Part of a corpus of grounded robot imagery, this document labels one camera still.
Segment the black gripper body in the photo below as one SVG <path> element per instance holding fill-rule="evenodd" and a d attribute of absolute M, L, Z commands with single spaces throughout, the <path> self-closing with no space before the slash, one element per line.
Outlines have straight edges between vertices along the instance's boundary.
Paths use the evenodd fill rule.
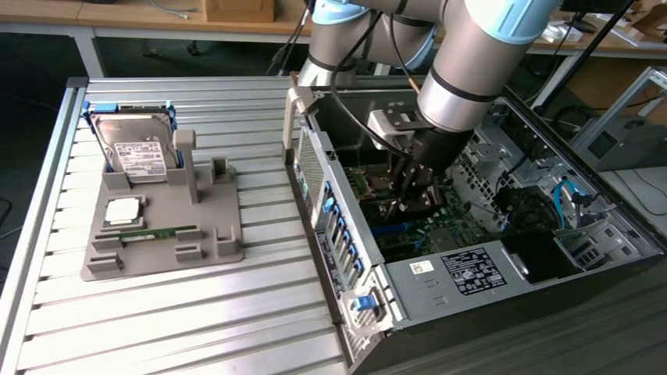
<path fill-rule="evenodd" d="M 469 132 L 451 132 L 439 128 L 415 130 L 411 140 L 412 161 L 404 170 L 428 169 L 441 175 L 453 164 L 469 141 Z"/>

